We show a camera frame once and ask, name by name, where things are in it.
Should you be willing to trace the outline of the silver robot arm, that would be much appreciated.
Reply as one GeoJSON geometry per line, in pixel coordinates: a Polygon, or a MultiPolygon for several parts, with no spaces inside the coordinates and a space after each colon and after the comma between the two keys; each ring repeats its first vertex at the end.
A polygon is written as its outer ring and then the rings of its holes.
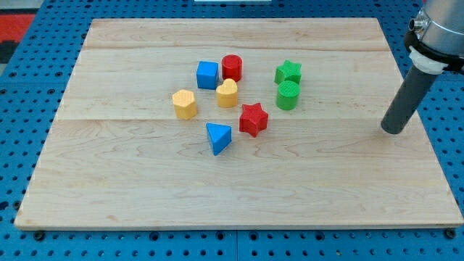
{"type": "Polygon", "coordinates": [[[408,27],[404,44],[413,64],[381,121],[390,134],[403,131],[439,75],[463,73],[462,0],[427,0],[408,27]]]}

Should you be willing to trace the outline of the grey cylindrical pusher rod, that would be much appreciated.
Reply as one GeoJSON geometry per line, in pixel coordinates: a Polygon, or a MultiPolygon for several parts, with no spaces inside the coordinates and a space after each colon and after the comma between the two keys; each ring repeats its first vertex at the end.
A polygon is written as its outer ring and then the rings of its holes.
{"type": "Polygon", "coordinates": [[[413,65],[381,121],[382,129],[390,134],[401,133],[437,78],[413,65]]]}

